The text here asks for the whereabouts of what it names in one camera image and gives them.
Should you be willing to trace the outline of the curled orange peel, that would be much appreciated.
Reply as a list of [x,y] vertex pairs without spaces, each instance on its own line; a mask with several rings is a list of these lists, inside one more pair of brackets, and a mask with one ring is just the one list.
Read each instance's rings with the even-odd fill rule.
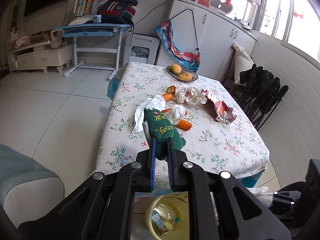
[[170,100],[173,100],[173,95],[172,94],[169,94],[169,93],[166,93],[166,94],[163,94],[162,95],[163,96],[163,98],[164,98],[164,100],[166,101],[166,102],[168,102],[168,101],[170,101]]

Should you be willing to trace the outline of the row of books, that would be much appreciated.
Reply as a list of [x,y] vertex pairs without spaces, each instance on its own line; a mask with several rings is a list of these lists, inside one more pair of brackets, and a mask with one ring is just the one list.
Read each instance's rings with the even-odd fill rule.
[[105,0],[75,0],[73,14],[75,17],[95,15]]

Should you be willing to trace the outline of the orange red snack bag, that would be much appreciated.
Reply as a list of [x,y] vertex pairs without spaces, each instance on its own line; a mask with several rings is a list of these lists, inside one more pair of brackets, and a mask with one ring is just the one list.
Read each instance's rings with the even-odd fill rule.
[[237,115],[233,113],[233,108],[228,107],[223,100],[218,99],[209,90],[202,89],[201,93],[206,97],[208,105],[213,108],[213,118],[217,122],[230,125],[236,120]]

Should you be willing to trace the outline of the long orange peel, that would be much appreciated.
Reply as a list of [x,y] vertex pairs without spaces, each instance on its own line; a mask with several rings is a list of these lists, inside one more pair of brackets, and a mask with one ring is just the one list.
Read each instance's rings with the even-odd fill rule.
[[[165,109],[162,111],[162,113],[164,115],[166,115],[167,113],[169,114],[169,116],[171,116],[171,111],[172,111],[172,108],[168,108],[168,109]],[[183,119],[179,120],[178,122],[177,121],[173,121],[172,124],[174,126],[176,126],[177,128],[180,128],[184,131],[188,131],[192,128],[192,124],[189,123],[188,121],[185,121]]]

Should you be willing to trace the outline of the white tissue paper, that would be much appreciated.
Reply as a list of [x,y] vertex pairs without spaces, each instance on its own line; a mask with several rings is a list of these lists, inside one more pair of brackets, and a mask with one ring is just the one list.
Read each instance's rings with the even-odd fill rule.
[[[134,113],[134,128],[132,133],[140,133],[143,130],[143,122],[146,117],[145,110],[156,111],[158,114],[163,114],[162,111],[167,109],[167,103],[162,95],[156,95],[153,98],[147,98],[136,109]],[[172,124],[173,121],[179,121],[184,118],[186,109],[183,105],[173,105],[171,116],[167,113],[164,115]]]

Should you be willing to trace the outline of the black folding chairs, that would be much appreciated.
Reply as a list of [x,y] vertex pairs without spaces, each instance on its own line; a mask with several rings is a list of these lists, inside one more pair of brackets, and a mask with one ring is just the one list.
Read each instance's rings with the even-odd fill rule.
[[282,102],[289,86],[282,85],[280,78],[256,64],[251,69],[240,72],[240,83],[246,85],[240,96],[240,107],[252,125],[259,130]]

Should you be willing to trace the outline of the floral white tablecloth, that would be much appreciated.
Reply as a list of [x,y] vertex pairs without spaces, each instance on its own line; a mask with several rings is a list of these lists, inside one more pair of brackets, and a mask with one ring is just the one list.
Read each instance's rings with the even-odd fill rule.
[[164,67],[130,62],[118,83],[98,150],[97,171],[110,174],[148,149],[149,135],[185,140],[182,151],[204,170],[257,180],[270,152],[219,81],[178,82]]

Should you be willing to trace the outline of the yellow trash bin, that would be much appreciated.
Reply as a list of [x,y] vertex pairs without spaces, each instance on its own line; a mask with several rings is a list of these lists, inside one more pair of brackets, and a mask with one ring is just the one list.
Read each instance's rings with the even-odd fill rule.
[[154,239],[189,240],[189,204],[186,192],[156,197],[145,213]]

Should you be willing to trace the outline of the woven wicker fruit basket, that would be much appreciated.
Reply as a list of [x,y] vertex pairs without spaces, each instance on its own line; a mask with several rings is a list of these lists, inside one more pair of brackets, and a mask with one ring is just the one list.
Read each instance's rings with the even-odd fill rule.
[[195,72],[189,70],[188,68],[182,67],[179,64],[167,66],[166,71],[170,76],[184,83],[194,82],[199,78]]

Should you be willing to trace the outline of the light blue sofa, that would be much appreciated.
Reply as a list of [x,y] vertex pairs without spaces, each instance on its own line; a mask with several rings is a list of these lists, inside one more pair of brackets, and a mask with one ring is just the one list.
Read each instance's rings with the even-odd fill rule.
[[1,207],[15,227],[46,215],[63,201],[60,177],[34,159],[1,145]]

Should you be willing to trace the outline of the blue milk carton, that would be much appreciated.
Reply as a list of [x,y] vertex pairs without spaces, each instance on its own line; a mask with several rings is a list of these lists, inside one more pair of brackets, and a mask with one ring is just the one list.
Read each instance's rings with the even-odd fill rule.
[[153,224],[155,224],[157,232],[160,235],[163,235],[163,234],[169,232],[169,229],[165,226],[163,220],[161,219],[159,213],[156,210],[152,211],[151,220],[152,220]]

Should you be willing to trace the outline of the blue study desk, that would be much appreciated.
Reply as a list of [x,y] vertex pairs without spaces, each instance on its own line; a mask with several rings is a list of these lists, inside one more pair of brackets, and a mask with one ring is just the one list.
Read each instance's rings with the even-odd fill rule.
[[[112,23],[84,23],[55,28],[54,30],[62,32],[64,38],[73,40],[73,66],[64,72],[63,77],[67,78],[76,69],[84,68],[110,71],[111,74],[107,80],[111,81],[120,68],[119,60],[123,33],[131,28],[133,28],[131,24]],[[84,38],[97,38],[98,43],[91,46],[78,45],[78,42]],[[79,60],[78,55],[81,53],[114,54],[116,56],[115,64],[113,67],[90,65]]]

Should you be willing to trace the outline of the white paper wrapper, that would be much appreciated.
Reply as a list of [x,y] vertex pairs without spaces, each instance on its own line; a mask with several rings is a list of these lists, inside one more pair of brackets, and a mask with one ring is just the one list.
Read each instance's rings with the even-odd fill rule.
[[175,89],[174,100],[178,103],[186,103],[187,105],[205,105],[207,103],[206,96],[197,87],[188,87],[179,85]]

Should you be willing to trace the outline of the clear plastic bottle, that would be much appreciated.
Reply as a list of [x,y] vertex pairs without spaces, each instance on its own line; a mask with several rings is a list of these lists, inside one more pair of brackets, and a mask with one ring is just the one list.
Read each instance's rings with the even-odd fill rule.
[[178,224],[181,222],[180,217],[176,215],[175,211],[163,203],[157,203],[157,205],[154,207],[154,210],[159,213],[161,218],[171,224]]

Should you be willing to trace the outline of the lower yellow mango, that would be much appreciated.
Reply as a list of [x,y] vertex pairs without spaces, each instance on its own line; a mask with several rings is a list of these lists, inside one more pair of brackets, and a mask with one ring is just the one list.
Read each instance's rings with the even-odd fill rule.
[[184,72],[180,74],[178,78],[184,81],[191,81],[193,76],[189,72]]

